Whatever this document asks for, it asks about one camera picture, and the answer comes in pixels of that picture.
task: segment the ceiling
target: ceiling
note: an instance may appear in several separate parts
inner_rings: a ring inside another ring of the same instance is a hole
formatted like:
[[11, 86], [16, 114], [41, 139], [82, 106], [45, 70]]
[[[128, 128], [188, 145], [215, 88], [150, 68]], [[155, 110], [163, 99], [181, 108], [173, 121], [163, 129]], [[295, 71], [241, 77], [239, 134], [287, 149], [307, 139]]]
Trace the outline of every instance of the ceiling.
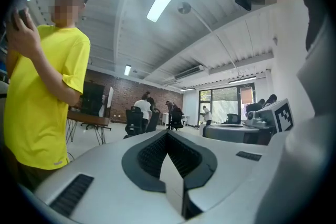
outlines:
[[[90, 69], [123, 76], [125, 65], [131, 65], [129, 79], [161, 86], [197, 65], [210, 70], [209, 76], [192, 82], [170, 83], [175, 89], [271, 69], [272, 5], [256, 6], [247, 12], [234, 0], [172, 0], [153, 23], [146, 16], [154, 1], [88, 1], [78, 28], [91, 41]], [[30, 2], [38, 23], [51, 24], [48, 7], [52, 0]], [[181, 2], [191, 4], [224, 46], [195, 14], [177, 11]], [[230, 57], [240, 63], [238, 70]]]

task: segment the floor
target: floor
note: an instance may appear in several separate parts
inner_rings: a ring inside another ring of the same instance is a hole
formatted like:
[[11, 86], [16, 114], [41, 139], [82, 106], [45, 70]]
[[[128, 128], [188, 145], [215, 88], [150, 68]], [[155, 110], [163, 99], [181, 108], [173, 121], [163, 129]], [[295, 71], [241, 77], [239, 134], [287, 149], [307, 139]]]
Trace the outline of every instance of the floor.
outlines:
[[[110, 123], [110, 130], [105, 129], [106, 143], [113, 143], [122, 140], [126, 135], [126, 124]], [[86, 151], [93, 147], [98, 146], [98, 141], [95, 135], [94, 129], [85, 129], [84, 126], [77, 124], [76, 132], [73, 136], [74, 141], [68, 142], [68, 153], [70, 160], [74, 160]], [[157, 130], [164, 130], [164, 125], [159, 125]], [[185, 126], [181, 131], [194, 135], [200, 135], [200, 131], [190, 126]], [[183, 193], [183, 180], [175, 168], [174, 164], [170, 160], [169, 156], [165, 158], [162, 168], [160, 180], [166, 183], [166, 195], [172, 206], [178, 211], [182, 210], [182, 193]]]

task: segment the red brick wall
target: red brick wall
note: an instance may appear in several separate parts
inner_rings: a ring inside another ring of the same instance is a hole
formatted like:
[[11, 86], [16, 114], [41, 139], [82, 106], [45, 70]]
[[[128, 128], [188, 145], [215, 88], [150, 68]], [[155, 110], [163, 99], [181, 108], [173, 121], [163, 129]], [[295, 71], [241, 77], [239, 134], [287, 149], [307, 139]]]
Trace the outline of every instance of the red brick wall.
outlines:
[[116, 78], [104, 73], [87, 70], [85, 81], [105, 85], [104, 94], [108, 95], [110, 87], [114, 89], [110, 118], [116, 122], [126, 122], [125, 110], [130, 109], [142, 95], [150, 91], [151, 97], [156, 103], [156, 108], [167, 112], [166, 101], [172, 101], [182, 110], [183, 95], [177, 92], [159, 89], [146, 84], [137, 83], [131, 80]]

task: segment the wooden desk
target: wooden desk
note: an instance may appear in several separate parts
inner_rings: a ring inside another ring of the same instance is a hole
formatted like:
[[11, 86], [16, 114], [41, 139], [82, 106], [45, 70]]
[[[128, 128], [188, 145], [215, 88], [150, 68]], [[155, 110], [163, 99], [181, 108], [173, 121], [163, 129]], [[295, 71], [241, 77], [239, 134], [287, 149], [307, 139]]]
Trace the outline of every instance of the wooden desk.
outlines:
[[104, 127], [109, 126], [110, 119], [109, 118], [103, 118], [93, 115], [84, 114], [81, 112], [75, 112], [75, 111], [68, 111], [68, 130], [67, 130], [67, 143], [69, 139], [71, 138], [71, 141], [74, 139], [75, 130], [77, 127], [78, 122], [82, 122], [85, 124], [90, 124], [94, 126], [94, 131], [96, 133], [96, 137], [98, 140], [98, 144], [100, 145], [98, 136], [101, 139], [101, 143], [105, 144], [105, 134], [104, 134]]

